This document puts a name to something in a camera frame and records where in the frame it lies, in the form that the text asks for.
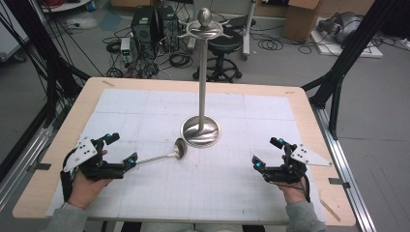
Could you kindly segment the silver metal utensil stand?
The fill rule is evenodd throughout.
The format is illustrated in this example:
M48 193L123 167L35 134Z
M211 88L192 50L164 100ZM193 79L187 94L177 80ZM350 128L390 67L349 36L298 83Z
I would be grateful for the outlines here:
M192 116L183 123L180 134L191 147L203 149L215 145L221 136L219 123L205 115L208 41L218 37L228 38L228 35L223 32L222 23L212 20L211 11L202 8L197 12L196 21L186 23L186 33L181 39L185 37L200 42L199 110L197 116Z

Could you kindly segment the white gridded mat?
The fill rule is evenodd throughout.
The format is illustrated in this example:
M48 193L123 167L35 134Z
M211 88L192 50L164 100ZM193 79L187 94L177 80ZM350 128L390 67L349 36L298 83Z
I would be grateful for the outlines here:
M184 121L198 112L189 92L106 89L82 134L99 138L117 132L106 160L137 153L141 163L111 182L88 209L92 218L260 222L285 224L285 201L275 186L254 170L252 158L270 166L282 151L270 142L300 140L286 97L243 94L206 96L206 115L221 127L219 141L189 148L182 159L169 156Z

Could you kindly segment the person's left hand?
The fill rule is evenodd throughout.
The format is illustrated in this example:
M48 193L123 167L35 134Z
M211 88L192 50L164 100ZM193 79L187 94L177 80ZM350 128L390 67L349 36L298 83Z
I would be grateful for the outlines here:
M81 172L77 172L73 179L73 190L68 203L77 208L86 209L111 182L111 179L88 180Z

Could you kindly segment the white flat board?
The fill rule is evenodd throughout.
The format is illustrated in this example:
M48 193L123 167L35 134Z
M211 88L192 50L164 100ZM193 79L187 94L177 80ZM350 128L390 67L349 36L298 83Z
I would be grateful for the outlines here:
M310 37L321 55L339 56L343 51L341 45L327 33L312 31ZM383 54L373 43L369 43L360 57L381 59Z

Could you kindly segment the small grey power supply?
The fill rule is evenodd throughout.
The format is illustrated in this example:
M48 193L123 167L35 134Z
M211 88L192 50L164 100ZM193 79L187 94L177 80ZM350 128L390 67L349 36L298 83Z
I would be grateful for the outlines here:
M123 62L129 64L132 62L132 48L131 48L131 39L130 38L123 38L121 40L121 54L123 58Z

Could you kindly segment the brown cardboard box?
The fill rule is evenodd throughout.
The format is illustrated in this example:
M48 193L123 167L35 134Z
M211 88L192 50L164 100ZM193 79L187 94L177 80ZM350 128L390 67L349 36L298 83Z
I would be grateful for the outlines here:
M305 43L318 18L321 0L289 0L283 36Z

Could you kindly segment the person's right hand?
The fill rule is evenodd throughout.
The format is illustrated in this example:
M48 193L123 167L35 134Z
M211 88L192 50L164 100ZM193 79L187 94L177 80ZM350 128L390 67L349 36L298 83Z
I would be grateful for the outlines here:
M288 205L296 204L298 202L306 201L306 186L305 181L301 180L299 183L277 183L278 188L284 195L285 202Z

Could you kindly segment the black metal frame post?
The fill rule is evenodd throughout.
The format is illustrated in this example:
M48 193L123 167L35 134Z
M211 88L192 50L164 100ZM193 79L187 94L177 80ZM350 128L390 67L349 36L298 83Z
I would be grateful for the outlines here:
M57 103L63 99L75 100L81 92L82 87L74 77L88 80L90 75L70 64L61 56L29 0L3 1L44 60L43 63L37 62L31 54L31 49L16 30L0 16L0 22L29 55L39 77L43 77L46 81L46 104L42 108L42 114L45 117L45 124L48 126L57 118Z
M332 99L328 130L334 140L337 140L337 118L344 78L375 34L394 16L402 4L409 1L374 0L358 29L353 33L352 39L342 50L333 66L321 77L302 86L306 92L315 87L318 88L316 93L308 99L318 109L324 109L328 99Z

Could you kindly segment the metal ladle with wooden handle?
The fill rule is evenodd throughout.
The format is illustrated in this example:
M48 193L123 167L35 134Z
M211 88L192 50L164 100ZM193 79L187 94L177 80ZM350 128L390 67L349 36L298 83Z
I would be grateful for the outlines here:
M150 158L147 160L146 159L141 160L141 161L138 161L137 164L142 164L142 163L146 163L149 161L165 159L165 158L175 158L177 160L180 160L186 155L187 150L188 150L188 145L186 141L183 138L177 138L173 146L173 151L170 154Z

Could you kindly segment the black metal bracket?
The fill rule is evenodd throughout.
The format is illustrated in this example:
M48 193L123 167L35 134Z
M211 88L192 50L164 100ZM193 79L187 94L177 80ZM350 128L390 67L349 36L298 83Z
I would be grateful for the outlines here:
M344 189L350 189L350 184L348 182L344 182L343 180L341 180L340 178L329 178L329 183L331 185L340 185L342 186Z
M50 166L50 163L34 163L30 165L28 171L34 173L36 170L49 170Z

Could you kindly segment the white round table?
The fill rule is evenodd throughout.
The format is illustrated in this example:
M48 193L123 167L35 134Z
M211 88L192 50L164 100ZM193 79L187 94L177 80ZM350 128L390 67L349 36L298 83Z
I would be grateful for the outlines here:
M76 9L79 7L85 7L91 0L78 0L77 2L70 2L69 0L61 0L62 4L51 6L47 3L41 4L41 9L44 13L58 13Z

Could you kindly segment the wooden table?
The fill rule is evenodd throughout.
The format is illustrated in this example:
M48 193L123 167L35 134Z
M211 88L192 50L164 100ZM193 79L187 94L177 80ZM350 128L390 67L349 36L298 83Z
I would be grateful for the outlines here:
M85 128L86 121L95 109L100 94L106 89L147 90L165 92L194 93L199 84L193 81L149 80L92 77L73 104L67 118L57 132L46 151L43 162L47 170L38 170L31 177L24 191L12 209L14 218L44 219L47 207L51 204L52 191L57 187L58 167L64 155L72 149ZM326 129L316 118L315 110L308 102L305 91L300 87L270 86L252 84L209 83L206 91L212 94L244 94L247 96L285 97L295 116L295 122L301 139L313 151L325 159L336 160L331 152L330 137ZM326 223L333 227L350 227L356 224L348 197L342 185L332 184L332 178L340 174L334 165L330 168L314 167L312 175L318 179L319 205L324 210Z

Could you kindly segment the aluminium rail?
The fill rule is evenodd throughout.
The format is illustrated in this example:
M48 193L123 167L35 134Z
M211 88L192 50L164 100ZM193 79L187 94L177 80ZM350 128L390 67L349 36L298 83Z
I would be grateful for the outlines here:
M47 149L47 142L52 135L53 128L40 128L18 148L16 161L0 183L0 212L6 207L25 175L36 165L39 155Z
M341 185L344 188L345 194L353 210L356 224L362 232L377 232L366 207L366 203L356 183L356 179L351 171L347 158L344 155L341 144L338 139L333 138L331 131L329 130L330 117L325 109L318 109L314 106L312 111L316 117L319 128L322 131L324 140L337 170L337 174L341 180Z

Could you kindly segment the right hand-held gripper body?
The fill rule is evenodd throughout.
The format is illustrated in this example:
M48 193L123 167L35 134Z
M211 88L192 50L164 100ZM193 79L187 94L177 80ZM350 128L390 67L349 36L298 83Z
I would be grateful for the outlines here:
M268 183L298 183L306 174L308 165L333 165L304 144L274 143L274 146L284 151L284 158L281 166L267 166L261 162L261 174Z

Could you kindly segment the white stand post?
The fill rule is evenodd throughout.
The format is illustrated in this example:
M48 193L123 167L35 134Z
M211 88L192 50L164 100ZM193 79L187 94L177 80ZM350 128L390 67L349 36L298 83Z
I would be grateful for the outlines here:
M242 56L244 60L247 60L250 55L250 27L252 23L252 17L253 17L255 6L256 6L256 0L250 0L246 27L244 29L244 34L243 34Z

